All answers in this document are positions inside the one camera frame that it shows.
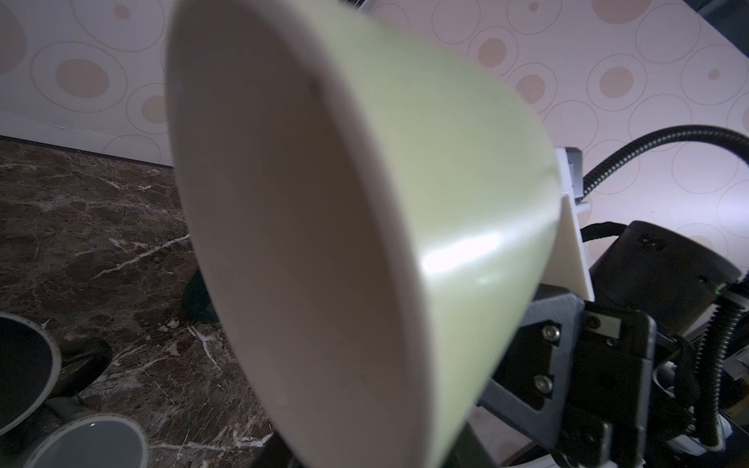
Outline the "light green mug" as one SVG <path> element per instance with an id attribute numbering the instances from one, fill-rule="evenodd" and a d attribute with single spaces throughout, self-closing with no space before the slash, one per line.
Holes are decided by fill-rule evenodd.
<path id="1" fill-rule="evenodd" d="M 438 467 L 561 214 L 536 111 L 337 1 L 183 1 L 166 107 L 210 298 L 308 467 Z"/>

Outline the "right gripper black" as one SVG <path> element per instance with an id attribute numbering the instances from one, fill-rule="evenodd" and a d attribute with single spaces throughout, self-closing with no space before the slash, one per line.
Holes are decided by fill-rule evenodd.
<path id="1" fill-rule="evenodd" d="M 610 428 L 567 429 L 565 467 L 744 467 L 748 433 L 723 411 L 724 367 L 748 337 L 748 278 L 727 259 L 649 222 L 603 222 L 594 300 L 537 292 L 478 405 L 540 446 L 556 446 L 572 376 L 574 404 Z"/>

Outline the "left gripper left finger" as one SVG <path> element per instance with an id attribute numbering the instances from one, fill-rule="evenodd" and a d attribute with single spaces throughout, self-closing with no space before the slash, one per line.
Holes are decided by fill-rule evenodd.
<path id="1" fill-rule="evenodd" d="M 251 468 L 304 468 L 279 432 L 274 432 L 263 446 Z"/>

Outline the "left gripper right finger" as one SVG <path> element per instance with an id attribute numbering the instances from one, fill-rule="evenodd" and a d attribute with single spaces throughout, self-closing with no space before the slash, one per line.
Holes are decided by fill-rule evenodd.
<path id="1" fill-rule="evenodd" d="M 443 468 L 497 468 L 469 423 L 460 431 L 453 448 L 448 453 Z"/>

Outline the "dark green mug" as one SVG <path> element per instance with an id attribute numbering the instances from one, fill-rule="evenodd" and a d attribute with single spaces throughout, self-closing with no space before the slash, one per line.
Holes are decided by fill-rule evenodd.
<path id="1" fill-rule="evenodd" d="M 194 322 L 217 324 L 220 321 L 199 269 L 193 273 L 185 287 L 181 307 L 185 317 Z"/>

